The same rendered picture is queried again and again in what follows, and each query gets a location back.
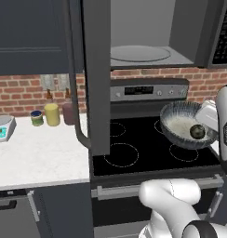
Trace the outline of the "grey microwave door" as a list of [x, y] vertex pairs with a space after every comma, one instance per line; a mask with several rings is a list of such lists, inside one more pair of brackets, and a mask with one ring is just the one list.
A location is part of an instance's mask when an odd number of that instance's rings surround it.
[[83, 0], [91, 153], [110, 153], [111, 1]]

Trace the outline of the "yellow canister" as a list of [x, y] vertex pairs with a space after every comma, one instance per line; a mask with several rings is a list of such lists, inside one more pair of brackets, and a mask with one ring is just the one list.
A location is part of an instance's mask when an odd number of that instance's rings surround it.
[[45, 116], [49, 126], [58, 126], [60, 124], [59, 106], [56, 103], [48, 103], [45, 106]]

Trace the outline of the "dark grey drawer front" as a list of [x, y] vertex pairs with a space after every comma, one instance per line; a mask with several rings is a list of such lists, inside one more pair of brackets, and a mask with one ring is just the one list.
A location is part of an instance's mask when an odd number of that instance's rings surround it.
[[41, 238], [27, 192], [21, 190], [0, 191], [0, 205], [16, 200], [14, 209], [0, 210], [0, 238]]

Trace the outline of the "grey microwave oven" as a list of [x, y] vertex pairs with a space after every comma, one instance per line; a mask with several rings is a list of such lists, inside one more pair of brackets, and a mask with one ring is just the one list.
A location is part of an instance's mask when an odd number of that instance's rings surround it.
[[111, 48], [155, 46], [167, 59], [124, 62], [114, 69], [144, 67], [227, 68], [227, 0], [111, 0]]

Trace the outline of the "dark green cucumber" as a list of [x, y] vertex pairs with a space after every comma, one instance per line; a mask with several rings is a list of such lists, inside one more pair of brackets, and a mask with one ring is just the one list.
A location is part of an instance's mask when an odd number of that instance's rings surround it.
[[193, 125], [190, 128], [190, 135], [193, 139], [202, 139], [206, 134], [206, 130], [202, 125]]

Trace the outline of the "blue grey patterned bowl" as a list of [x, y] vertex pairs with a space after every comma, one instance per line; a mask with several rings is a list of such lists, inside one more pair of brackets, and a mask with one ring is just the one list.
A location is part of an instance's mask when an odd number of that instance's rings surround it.
[[[163, 134], [173, 144], [187, 150], [200, 150], [211, 145], [218, 133], [199, 123], [195, 116], [201, 105], [192, 101], [172, 101], [160, 112], [160, 126]], [[194, 139], [190, 134], [192, 126], [201, 125], [205, 129], [202, 139]]]

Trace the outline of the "dark grey cupboard door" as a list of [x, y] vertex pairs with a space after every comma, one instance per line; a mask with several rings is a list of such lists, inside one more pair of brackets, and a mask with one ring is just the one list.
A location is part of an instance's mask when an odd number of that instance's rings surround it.
[[94, 238], [89, 183], [34, 189], [41, 238]]

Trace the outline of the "grey microwave turntable plate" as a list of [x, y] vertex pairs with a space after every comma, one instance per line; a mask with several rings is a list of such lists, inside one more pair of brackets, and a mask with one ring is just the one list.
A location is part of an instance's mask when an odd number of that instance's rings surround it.
[[155, 46], [115, 46], [111, 48], [111, 59], [124, 62], [153, 62], [171, 56], [169, 50]]

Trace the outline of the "black and steel stove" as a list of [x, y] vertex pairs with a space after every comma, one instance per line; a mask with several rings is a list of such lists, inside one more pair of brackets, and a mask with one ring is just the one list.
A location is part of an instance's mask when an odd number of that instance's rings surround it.
[[[120, 79], [111, 82], [110, 153], [94, 156], [89, 165], [91, 190], [139, 185], [150, 179], [222, 177], [216, 152], [210, 147], [188, 151], [170, 142], [160, 126], [160, 112], [172, 101], [185, 101], [189, 81], [179, 78]], [[194, 205], [202, 219], [220, 188], [201, 189]], [[213, 218], [219, 214], [224, 198]], [[151, 209], [139, 195], [99, 200], [92, 198], [95, 238], [139, 238]]]

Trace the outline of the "green can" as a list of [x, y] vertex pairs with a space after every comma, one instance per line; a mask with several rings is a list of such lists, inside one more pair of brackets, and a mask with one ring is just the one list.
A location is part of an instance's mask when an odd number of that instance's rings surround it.
[[44, 123], [43, 114], [41, 111], [32, 111], [31, 120], [34, 126], [41, 126]]

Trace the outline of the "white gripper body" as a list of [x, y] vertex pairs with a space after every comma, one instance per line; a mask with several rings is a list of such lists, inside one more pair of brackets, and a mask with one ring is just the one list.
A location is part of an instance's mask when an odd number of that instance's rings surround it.
[[211, 99], [205, 100], [196, 113], [195, 119], [197, 122], [217, 131], [218, 115], [215, 101]]

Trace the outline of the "grey wall socket plate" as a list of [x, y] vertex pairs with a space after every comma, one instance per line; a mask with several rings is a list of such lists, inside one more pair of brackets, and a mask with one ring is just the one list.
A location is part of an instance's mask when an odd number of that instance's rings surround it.
[[44, 90], [64, 91], [70, 87], [68, 74], [41, 74], [40, 79]]

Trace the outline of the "maroon canister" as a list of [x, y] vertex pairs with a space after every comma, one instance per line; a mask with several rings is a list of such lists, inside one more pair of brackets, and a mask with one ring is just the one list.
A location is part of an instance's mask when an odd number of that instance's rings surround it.
[[62, 105], [62, 112], [64, 123], [68, 126], [72, 126], [74, 124], [73, 105], [71, 103], [64, 103]]

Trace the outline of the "dark grey wall cupboard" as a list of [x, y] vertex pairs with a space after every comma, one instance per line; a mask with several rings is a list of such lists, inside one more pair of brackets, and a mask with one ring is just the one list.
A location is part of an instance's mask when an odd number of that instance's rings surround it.
[[0, 75], [67, 72], [62, 0], [0, 0]]

